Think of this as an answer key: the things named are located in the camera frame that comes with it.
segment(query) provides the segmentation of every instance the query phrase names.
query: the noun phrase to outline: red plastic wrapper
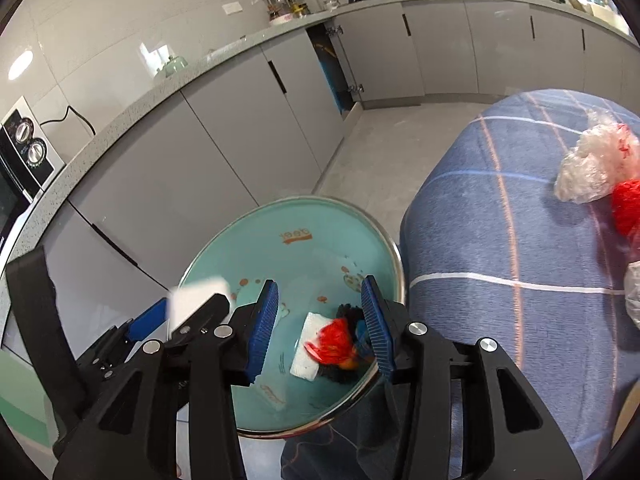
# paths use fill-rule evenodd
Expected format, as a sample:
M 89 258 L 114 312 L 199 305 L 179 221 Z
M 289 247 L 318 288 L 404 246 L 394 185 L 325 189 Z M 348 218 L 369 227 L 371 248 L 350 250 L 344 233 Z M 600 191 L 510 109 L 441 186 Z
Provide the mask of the red plastic wrapper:
M 305 350 L 314 361 L 323 365 L 338 365 L 347 370 L 357 367 L 356 350 L 348 322 L 343 317 L 334 319 L 318 332 L 318 346 L 307 341 Z
M 629 236 L 640 221 L 640 180 L 626 180 L 616 184 L 611 193 L 611 209 L 616 229 Z

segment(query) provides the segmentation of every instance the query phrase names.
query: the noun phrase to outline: kitchen counter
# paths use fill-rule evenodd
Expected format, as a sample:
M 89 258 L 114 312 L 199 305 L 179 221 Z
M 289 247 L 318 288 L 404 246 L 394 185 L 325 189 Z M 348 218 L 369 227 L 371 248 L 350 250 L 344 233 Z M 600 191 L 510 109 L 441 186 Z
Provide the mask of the kitchen counter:
M 305 16 L 304 18 L 293 20 L 292 22 L 267 28 L 258 33 L 251 34 L 241 40 L 235 41 L 223 48 L 211 52 L 205 58 L 192 62 L 189 66 L 175 73 L 171 77 L 156 85 L 150 92 L 142 96 L 135 103 L 117 116 L 107 127 L 100 131 L 64 168 L 57 179 L 50 185 L 47 192 L 37 203 L 30 218 L 20 232 L 14 248 L 10 254 L 10 260 L 21 256 L 32 250 L 40 240 L 48 224 L 62 206 L 65 199 L 72 190 L 90 170 L 90 168 L 101 158 L 101 156 L 121 137 L 130 127 L 148 114 L 153 108 L 165 101 L 169 96 L 179 91 L 188 83 L 223 64 L 225 61 L 249 50 L 269 40 L 297 30 L 303 27 L 310 27 L 318 23 L 326 22 L 348 12 L 367 9 L 369 7 L 382 6 L 391 3 L 402 3 L 416 0 L 366 0 L 349 4 L 332 11 L 323 11 L 317 14 Z M 594 18 L 586 13 L 579 12 L 568 5 L 556 4 L 550 0 L 506 0 L 524 2 L 540 7 L 559 10 L 577 18 L 594 23 L 613 34 L 631 43 L 636 48 L 636 41 L 622 31 L 610 26 L 600 19 Z M 4 327 L 9 311 L 10 300 L 6 287 L 4 272 L 0 278 L 0 339 L 4 332 Z

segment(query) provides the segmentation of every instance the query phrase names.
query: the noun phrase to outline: blue plaid blanket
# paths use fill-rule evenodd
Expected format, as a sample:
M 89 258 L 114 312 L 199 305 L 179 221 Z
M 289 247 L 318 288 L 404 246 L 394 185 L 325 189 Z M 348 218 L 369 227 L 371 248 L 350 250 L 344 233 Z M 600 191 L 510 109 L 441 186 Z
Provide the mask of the blue plaid blanket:
M 610 449 L 640 376 L 627 317 L 626 240 L 608 198 L 560 202 L 560 161 L 613 102 L 563 90 L 514 95 L 462 131 L 407 210 L 401 254 L 412 317 L 454 340 L 492 336 L 540 394 L 585 476 Z

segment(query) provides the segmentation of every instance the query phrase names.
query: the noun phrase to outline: orange logo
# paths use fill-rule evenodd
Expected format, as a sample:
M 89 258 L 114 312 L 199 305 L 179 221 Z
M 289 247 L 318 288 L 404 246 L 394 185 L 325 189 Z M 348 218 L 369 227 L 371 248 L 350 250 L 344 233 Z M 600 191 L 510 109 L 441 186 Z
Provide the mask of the orange logo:
M 302 240 L 311 240 L 313 238 L 309 229 L 298 229 L 292 233 L 286 232 L 280 235 L 283 244 L 292 244 L 293 242 L 299 242 Z

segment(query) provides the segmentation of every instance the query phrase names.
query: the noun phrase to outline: wall outlet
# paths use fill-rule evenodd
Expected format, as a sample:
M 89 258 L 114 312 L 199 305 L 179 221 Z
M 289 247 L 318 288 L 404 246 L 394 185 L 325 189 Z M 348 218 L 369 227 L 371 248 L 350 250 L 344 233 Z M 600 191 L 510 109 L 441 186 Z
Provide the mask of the wall outlet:
M 240 5 L 240 2 L 233 2 L 231 4 L 224 4 L 222 6 L 223 9 L 225 9 L 225 12 L 227 14 L 233 14 L 235 12 L 241 12 L 242 11 L 242 5 Z

